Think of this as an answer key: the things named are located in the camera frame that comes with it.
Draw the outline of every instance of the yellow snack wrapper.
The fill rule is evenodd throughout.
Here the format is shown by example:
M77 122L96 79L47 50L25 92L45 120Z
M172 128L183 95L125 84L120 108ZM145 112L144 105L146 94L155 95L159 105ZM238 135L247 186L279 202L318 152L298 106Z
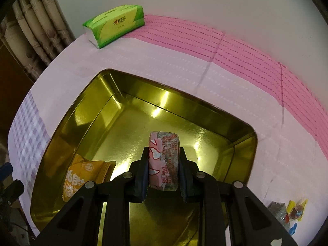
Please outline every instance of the yellow snack wrapper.
M97 184L109 181L115 165L115 161L88 161L76 154L67 169L63 190L64 202L67 202L88 181Z

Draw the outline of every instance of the patterned curtain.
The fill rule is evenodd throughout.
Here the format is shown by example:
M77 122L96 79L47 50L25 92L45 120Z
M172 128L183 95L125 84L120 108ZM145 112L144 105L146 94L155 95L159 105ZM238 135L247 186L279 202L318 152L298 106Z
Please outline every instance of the patterned curtain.
M16 0L0 39L33 80L73 41L54 0Z

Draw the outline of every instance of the gold metal tray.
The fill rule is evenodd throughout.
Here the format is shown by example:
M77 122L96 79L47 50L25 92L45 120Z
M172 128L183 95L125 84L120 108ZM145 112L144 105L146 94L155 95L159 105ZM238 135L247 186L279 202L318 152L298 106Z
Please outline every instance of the gold metal tray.
M70 107L42 158L31 216L42 230L63 207L63 182L75 153L116 161L111 179L140 159L152 131L179 135L187 158L228 183L247 182L257 146L251 126L188 94L115 70L99 73ZM195 245L195 204L178 192L148 188L130 204L131 245Z

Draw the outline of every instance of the pink candy wrapper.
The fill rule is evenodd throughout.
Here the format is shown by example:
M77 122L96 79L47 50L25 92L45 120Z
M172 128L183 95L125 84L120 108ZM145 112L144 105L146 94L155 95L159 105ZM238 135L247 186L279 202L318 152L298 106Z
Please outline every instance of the pink candy wrapper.
M179 186L179 137L175 133L154 131L149 138L149 186L176 191Z

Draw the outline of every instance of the green tissue package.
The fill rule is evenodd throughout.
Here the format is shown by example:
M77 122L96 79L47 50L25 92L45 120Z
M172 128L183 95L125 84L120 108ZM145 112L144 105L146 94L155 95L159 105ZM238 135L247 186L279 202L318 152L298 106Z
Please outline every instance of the green tissue package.
M88 40L100 49L144 24L141 5L121 5L91 18L83 26Z

